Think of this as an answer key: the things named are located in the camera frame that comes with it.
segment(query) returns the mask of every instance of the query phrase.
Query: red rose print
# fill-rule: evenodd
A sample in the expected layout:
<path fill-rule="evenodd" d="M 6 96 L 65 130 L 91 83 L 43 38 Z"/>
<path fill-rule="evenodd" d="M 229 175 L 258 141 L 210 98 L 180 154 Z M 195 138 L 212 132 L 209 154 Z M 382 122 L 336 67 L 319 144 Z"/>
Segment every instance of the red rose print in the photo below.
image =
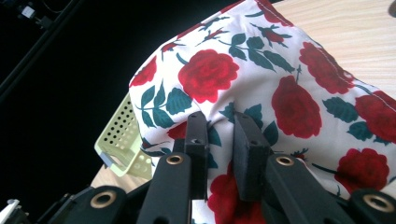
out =
<path fill-rule="evenodd" d="M 173 50 L 173 48 L 176 47 L 176 46 L 177 46 L 177 44 L 175 44 L 175 42 L 171 42 L 171 43 L 169 43 L 169 44 L 164 45 L 164 46 L 161 48 L 161 51 L 162 51 L 162 52 L 166 52 L 166 51 L 168 51 L 168 50 Z"/>
<path fill-rule="evenodd" d="M 210 186 L 212 195 L 207 205 L 215 213 L 217 224 L 265 223 L 260 203 L 243 202 L 239 199 L 231 164 L 227 175 L 218 176 Z"/>
<path fill-rule="evenodd" d="M 280 79 L 272 107 L 283 133 L 301 138 L 319 134 L 322 125 L 319 106 L 304 88 L 297 85 L 293 76 Z"/>
<path fill-rule="evenodd" d="M 356 110 L 368 129 L 383 140 L 396 143 L 396 101 L 382 91 L 356 99 Z"/>
<path fill-rule="evenodd" d="M 157 57 L 154 57 L 151 62 L 148 63 L 146 67 L 144 67 L 139 73 L 134 75 L 134 79 L 132 80 L 129 87 L 132 86 L 141 86 L 146 82 L 150 82 L 154 78 L 154 74 L 157 72 Z"/>
<path fill-rule="evenodd" d="M 267 0 L 256 0 L 257 6 L 264 13 L 264 17 L 266 20 L 272 23 L 282 24 L 283 26 L 293 26 L 293 23 L 286 20 L 279 12 L 274 9 L 272 4 Z"/>
<path fill-rule="evenodd" d="M 177 125 L 168 131 L 168 136 L 173 139 L 182 139 L 186 137 L 187 121 Z"/>
<path fill-rule="evenodd" d="M 329 93 L 346 93 L 353 87 L 353 76 L 341 68 L 335 59 L 324 49 L 318 49 L 313 44 L 304 42 L 300 50 L 300 61 L 308 66 L 309 73 L 319 86 Z"/>
<path fill-rule="evenodd" d="M 308 151 L 308 148 L 303 148 L 302 151 L 295 151 L 293 153 L 291 153 L 290 155 L 292 157 L 295 157 L 297 159 L 301 159 L 303 161 L 306 161 L 306 157 L 305 157 L 305 153 Z"/>
<path fill-rule="evenodd" d="M 281 35 L 275 33 L 270 28 L 264 29 L 262 32 L 263 35 L 271 42 L 282 43 L 285 40 Z"/>
<path fill-rule="evenodd" d="M 217 53 L 213 49 L 201 50 L 184 65 L 178 79 L 191 98 L 198 103 L 218 100 L 218 91 L 231 87 L 236 79 L 239 66 L 227 54 Z"/>
<path fill-rule="evenodd" d="M 365 148 L 360 152 L 352 148 L 338 164 L 334 177 L 349 193 L 365 188 L 380 190 L 387 185 L 387 157 L 373 149 Z"/>
<path fill-rule="evenodd" d="M 217 30 L 216 32 L 214 32 L 214 33 L 212 33 L 212 34 L 207 35 L 207 36 L 205 37 L 205 40 L 216 39 L 216 38 L 217 38 L 217 35 L 221 35 L 221 34 L 224 34 L 224 33 L 228 33 L 228 31 L 222 31 L 221 29 L 219 29 L 219 30 Z"/>

